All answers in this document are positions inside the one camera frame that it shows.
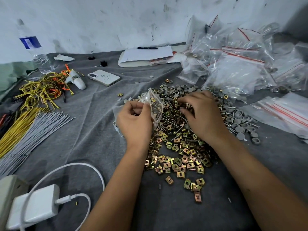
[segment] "forearm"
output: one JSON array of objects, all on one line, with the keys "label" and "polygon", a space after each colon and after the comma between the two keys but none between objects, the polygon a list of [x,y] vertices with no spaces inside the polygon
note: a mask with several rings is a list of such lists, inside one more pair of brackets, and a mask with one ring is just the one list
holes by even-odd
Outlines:
[{"label": "forearm", "polygon": [[147,151],[128,146],[81,231],[129,230]]},{"label": "forearm", "polygon": [[307,230],[306,205],[232,134],[221,139],[212,147],[236,180],[260,228]]}]

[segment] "gray tablecloth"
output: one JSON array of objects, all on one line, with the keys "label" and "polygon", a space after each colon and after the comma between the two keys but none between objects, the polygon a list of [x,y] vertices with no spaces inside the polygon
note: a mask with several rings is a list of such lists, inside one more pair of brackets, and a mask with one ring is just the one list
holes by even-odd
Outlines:
[{"label": "gray tablecloth", "polygon": [[[122,105],[124,99],[135,98],[150,87],[160,86],[166,78],[172,79],[175,84],[183,84],[183,81],[176,78],[182,70],[179,63],[121,68],[117,65],[120,54],[121,52],[94,54],[96,60],[90,61],[87,59],[90,55],[68,55],[76,58],[76,61],[68,63],[71,69],[84,75],[103,69],[120,76],[121,80],[106,87],[85,76],[83,80],[87,86],[86,90],[79,90],[75,85],[71,85],[75,95],[67,94],[67,103],[60,98],[57,104],[64,113],[76,118],[32,152],[17,171],[21,178],[33,186],[45,174],[61,165],[87,162],[97,167],[106,184],[108,183],[126,149],[125,141],[120,139],[112,125],[112,107]],[[102,60],[106,60],[107,67],[92,68]],[[64,68],[62,63],[58,70]],[[121,101],[117,101],[118,93],[124,94]],[[276,94],[262,90],[250,96],[248,103],[268,95]],[[260,124],[257,132],[262,141],[261,145],[253,145],[250,140],[243,143],[251,154],[307,201],[308,145],[300,143],[295,135],[265,124]],[[176,156],[165,147],[160,152]],[[154,170],[144,173],[135,207],[133,230],[260,230],[241,191],[223,163],[206,168],[206,186],[201,192],[202,204],[196,204],[194,194],[183,188],[184,180],[171,173],[174,184],[169,186],[165,181],[166,176],[158,175]],[[200,175],[188,172],[187,177],[194,180],[200,178]],[[60,187],[61,197],[86,193],[93,205],[102,193],[99,177],[85,166],[61,170],[47,179],[42,187],[53,183]],[[61,206],[56,217],[37,224],[36,230],[75,230],[87,211],[87,201],[84,198],[79,198],[78,201],[78,205],[69,202]]]}]

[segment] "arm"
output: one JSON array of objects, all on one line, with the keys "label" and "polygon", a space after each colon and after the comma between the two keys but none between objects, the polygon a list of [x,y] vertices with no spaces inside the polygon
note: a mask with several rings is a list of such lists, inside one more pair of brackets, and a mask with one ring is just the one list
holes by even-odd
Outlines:
[{"label": "arm", "polygon": [[126,153],[80,231],[130,229],[152,133],[150,106],[127,102],[117,125],[127,140]]},{"label": "arm", "polygon": [[190,128],[217,152],[240,187],[263,231],[308,230],[308,209],[225,127],[209,91],[178,99],[193,106],[195,116],[181,109]]}]

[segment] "white cord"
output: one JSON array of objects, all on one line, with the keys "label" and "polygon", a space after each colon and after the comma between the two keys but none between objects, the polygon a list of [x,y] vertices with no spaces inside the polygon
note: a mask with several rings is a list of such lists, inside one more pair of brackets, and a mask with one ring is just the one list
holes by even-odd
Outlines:
[{"label": "white cord", "polygon": [[[97,172],[97,174],[98,174],[100,180],[102,181],[103,191],[105,190],[105,182],[104,182],[104,179],[103,179],[102,175],[100,174],[100,172],[99,172],[94,166],[92,166],[92,165],[90,165],[90,164],[78,162],[78,163],[66,164],[66,165],[63,165],[63,166],[61,166],[61,167],[59,167],[59,168],[56,168],[56,169],[54,169],[53,171],[51,171],[49,174],[45,175],[45,176],[44,176],[44,177],[32,188],[32,190],[30,190],[30,192],[29,192],[28,195],[26,196],[25,202],[24,202],[24,204],[23,204],[23,206],[22,206],[22,208],[21,208],[21,213],[20,213],[20,225],[19,225],[19,229],[20,229],[21,231],[25,231],[25,228],[24,228],[23,225],[24,225],[24,223],[25,223],[25,212],[26,212],[26,207],[28,206],[29,198],[30,198],[30,196],[33,194],[33,192],[35,191],[35,189],[36,189],[47,177],[49,177],[49,176],[50,176],[51,174],[53,174],[54,172],[56,172],[56,171],[58,171],[58,170],[60,170],[60,169],[63,169],[63,168],[65,168],[65,167],[72,166],[72,165],[85,165],[85,166],[88,166],[88,167],[94,169],[95,172]],[[89,207],[88,207],[88,211],[87,211],[86,217],[85,217],[84,220],[82,221],[81,225],[79,225],[79,227],[75,230],[75,231],[78,231],[78,230],[80,229],[80,227],[82,226],[82,224],[85,222],[85,220],[87,219],[87,217],[88,217],[88,215],[89,215],[89,213],[90,213],[90,209],[91,209],[91,200],[90,200],[90,198],[89,198],[88,195],[82,194],[82,193],[81,193],[81,194],[72,195],[72,196],[70,196],[69,198],[72,199],[72,198],[74,198],[74,196],[76,196],[76,197],[77,197],[77,196],[86,197],[87,200],[88,200],[88,202],[89,202]],[[61,203],[60,200],[61,200],[61,199],[57,200],[57,201],[56,201],[56,204],[60,204],[60,203]]]}]

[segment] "pile of hardware parts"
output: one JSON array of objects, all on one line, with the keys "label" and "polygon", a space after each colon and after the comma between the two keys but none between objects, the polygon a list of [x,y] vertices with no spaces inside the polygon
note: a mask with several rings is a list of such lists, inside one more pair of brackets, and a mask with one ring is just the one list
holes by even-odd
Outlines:
[{"label": "pile of hardware parts", "polygon": [[[185,179],[186,171],[195,171],[203,175],[205,173],[204,167],[211,167],[213,161],[218,162],[219,157],[210,145],[193,133],[187,119],[180,112],[180,107],[184,107],[194,114],[193,107],[189,104],[179,104],[177,101],[179,97],[184,96],[186,93],[201,90],[197,86],[169,86],[168,83],[169,80],[167,79],[159,89],[153,89],[154,95],[159,96],[163,101],[164,110],[150,140],[145,170],[155,169],[159,175],[163,173],[171,174],[171,171],[173,171],[178,178],[183,179]],[[236,134],[240,140],[246,140],[243,133],[245,131],[249,132],[252,142],[259,144],[260,140],[255,132],[258,126],[252,124],[256,120],[244,116],[243,112],[228,100],[228,95],[221,93],[218,88],[209,87],[208,90],[215,97],[215,102],[221,111],[221,117],[229,131]],[[156,105],[157,100],[152,98],[151,101],[152,112],[160,111],[159,105]],[[163,143],[167,149],[177,152],[178,157],[160,155],[159,150]],[[169,185],[173,184],[173,179],[170,175],[165,180]],[[186,179],[184,182],[184,188],[194,192],[196,202],[201,202],[200,191],[204,185],[203,178],[197,179],[196,182]]]}]

